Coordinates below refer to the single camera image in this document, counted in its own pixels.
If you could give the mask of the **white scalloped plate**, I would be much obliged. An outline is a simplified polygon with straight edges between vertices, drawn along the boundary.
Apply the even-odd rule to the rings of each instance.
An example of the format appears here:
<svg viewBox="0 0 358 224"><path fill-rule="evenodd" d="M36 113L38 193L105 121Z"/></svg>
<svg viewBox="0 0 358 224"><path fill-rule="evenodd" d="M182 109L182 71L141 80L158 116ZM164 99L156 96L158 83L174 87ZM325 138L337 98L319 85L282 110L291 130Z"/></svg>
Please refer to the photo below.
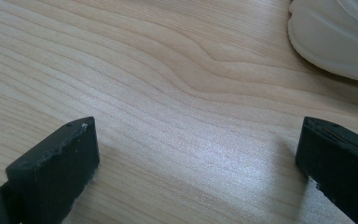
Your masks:
<svg viewBox="0 0 358 224"><path fill-rule="evenodd" d="M289 40L304 59L358 80L358 0L293 0Z"/></svg>

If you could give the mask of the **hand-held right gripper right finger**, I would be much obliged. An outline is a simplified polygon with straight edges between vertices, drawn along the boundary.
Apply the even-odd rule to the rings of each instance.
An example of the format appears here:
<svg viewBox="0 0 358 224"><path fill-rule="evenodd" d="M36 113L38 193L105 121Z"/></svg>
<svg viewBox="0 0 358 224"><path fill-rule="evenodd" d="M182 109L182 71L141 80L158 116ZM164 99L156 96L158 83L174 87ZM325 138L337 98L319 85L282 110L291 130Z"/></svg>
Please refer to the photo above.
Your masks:
<svg viewBox="0 0 358 224"><path fill-rule="evenodd" d="M296 165L358 224L358 134L336 123L305 117Z"/></svg>

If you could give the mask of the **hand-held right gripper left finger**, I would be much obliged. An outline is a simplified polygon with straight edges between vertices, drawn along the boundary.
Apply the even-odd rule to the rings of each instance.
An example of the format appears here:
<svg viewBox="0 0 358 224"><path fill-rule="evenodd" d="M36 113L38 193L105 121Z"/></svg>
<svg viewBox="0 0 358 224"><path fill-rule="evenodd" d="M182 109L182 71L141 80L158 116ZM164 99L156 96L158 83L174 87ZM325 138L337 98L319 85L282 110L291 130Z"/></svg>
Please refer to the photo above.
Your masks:
<svg viewBox="0 0 358 224"><path fill-rule="evenodd" d="M10 224L61 224L99 163L93 117L61 126L6 168Z"/></svg>

